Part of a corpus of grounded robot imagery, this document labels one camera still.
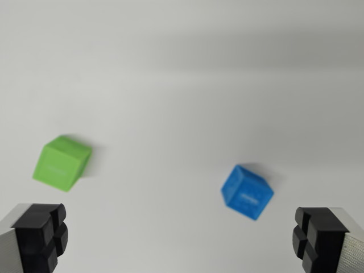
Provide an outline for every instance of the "green cube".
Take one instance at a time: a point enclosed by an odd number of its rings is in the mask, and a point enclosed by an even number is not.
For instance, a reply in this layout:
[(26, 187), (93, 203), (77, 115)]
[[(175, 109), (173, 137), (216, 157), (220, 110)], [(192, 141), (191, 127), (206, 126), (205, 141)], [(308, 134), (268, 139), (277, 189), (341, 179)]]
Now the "green cube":
[(82, 176), (91, 153), (91, 147), (59, 136), (44, 146), (33, 178), (67, 192)]

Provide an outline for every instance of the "silver metal part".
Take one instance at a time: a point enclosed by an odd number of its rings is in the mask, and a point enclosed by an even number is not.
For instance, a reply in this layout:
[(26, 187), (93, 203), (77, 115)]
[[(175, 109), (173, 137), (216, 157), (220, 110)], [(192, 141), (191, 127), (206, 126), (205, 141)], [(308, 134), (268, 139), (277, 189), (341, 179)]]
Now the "silver metal part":
[(23, 273), (15, 229), (0, 234), (0, 273)]
[(345, 234), (336, 273), (364, 273), (364, 230), (342, 208), (330, 210), (349, 231)]
[(364, 272), (364, 240), (363, 236), (346, 233), (337, 273)]

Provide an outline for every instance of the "block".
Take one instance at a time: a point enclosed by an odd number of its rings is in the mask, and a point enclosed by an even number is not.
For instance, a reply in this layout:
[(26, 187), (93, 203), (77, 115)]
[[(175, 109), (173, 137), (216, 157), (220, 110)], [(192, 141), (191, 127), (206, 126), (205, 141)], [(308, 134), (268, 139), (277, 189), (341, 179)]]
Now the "block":
[(67, 192), (82, 176), (91, 153), (91, 147), (59, 136), (44, 146), (33, 178)]
[(225, 204), (257, 220), (273, 196), (264, 178), (236, 165), (221, 189)]
[(0, 222), (1, 273), (52, 273), (68, 242), (63, 204), (19, 204)]

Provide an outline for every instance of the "cube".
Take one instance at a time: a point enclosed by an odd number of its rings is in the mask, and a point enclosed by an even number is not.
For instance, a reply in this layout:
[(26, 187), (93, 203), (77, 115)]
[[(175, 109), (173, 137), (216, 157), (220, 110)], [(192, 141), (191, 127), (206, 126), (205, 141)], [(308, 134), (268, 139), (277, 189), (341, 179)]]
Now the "cube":
[(91, 153), (91, 147), (59, 136), (44, 146), (33, 178), (67, 192), (82, 176)]
[(258, 219), (274, 194), (264, 178), (240, 165), (235, 166), (221, 192), (228, 207), (253, 220)]

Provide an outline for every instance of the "blue cube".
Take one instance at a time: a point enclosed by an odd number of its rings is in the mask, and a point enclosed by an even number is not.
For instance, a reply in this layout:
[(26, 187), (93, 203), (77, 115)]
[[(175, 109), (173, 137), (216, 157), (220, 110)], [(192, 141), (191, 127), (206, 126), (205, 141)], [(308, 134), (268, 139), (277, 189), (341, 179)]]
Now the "blue cube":
[(228, 207), (258, 219), (274, 192), (264, 178), (236, 165), (221, 189)]

